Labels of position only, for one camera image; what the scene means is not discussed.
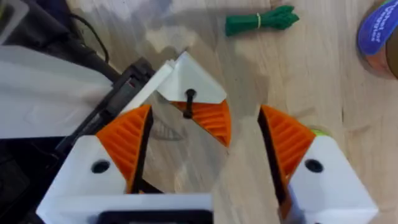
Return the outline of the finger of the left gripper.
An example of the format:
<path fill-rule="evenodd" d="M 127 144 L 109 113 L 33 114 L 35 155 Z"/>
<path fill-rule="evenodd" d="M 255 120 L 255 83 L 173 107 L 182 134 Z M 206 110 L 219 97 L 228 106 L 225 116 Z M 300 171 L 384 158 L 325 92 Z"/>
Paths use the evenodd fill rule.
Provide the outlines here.
<path fill-rule="evenodd" d="M 171 71 L 159 94 L 225 147 L 231 142 L 231 114 L 224 88 L 188 52 L 169 60 Z"/>

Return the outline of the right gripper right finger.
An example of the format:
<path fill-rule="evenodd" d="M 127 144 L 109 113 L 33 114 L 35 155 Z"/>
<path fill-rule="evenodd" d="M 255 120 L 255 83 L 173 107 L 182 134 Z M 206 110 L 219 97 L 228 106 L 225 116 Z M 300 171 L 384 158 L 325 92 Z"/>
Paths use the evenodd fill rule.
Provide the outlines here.
<path fill-rule="evenodd" d="M 379 209 L 338 143 L 261 105 L 260 126 L 281 223 L 370 223 Z"/>

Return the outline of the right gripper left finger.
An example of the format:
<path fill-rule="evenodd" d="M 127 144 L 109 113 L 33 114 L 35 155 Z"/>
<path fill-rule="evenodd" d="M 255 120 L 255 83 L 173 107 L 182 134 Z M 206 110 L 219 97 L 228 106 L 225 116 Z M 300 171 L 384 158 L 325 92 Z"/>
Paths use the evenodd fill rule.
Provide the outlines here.
<path fill-rule="evenodd" d="M 94 135 L 77 139 L 49 195 L 158 194 L 142 178 L 152 108 L 143 105 L 112 120 Z"/>

